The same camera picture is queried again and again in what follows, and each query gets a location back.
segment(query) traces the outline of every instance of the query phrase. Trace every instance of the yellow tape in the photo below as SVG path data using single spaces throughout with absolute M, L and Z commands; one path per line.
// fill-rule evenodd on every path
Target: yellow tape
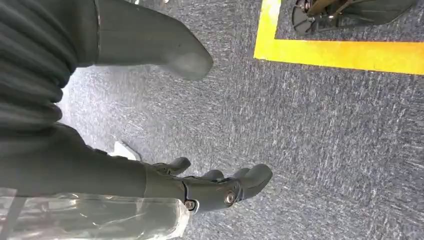
M 256 59 L 324 67 L 424 75 L 424 42 L 275 39 L 281 0 L 263 0 Z

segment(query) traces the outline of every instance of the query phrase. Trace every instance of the yellow floor line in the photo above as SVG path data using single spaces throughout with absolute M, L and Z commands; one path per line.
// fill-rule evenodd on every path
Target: yellow floor line
M 424 42 L 275 39 L 280 6 L 281 0 L 262 0 L 256 59 L 424 75 Z

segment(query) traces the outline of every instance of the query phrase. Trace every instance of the black sleeve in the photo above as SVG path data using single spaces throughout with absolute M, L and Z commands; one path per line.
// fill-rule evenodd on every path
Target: black sleeve
M 93 4 L 0 0 L 0 188 L 143 196 L 142 164 L 93 150 L 57 123 L 61 88 L 76 67 L 96 61 L 97 15 L 84 7 Z

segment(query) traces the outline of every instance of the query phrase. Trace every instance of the clear plastic bag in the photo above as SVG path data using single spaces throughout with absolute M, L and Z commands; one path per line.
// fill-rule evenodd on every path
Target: clear plastic bag
M 10 240 L 167 240 L 181 237 L 190 218 L 173 198 L 15 195 L 0 188 L 0 237 Z

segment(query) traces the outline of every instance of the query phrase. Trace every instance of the plastic bag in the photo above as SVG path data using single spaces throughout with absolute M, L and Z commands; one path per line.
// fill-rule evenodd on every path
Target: plastic bag
M 0 188 L 0 239 L 168 240 L 181 237 L 190 213 L 179 199 L 80 193 L 16 197 Z

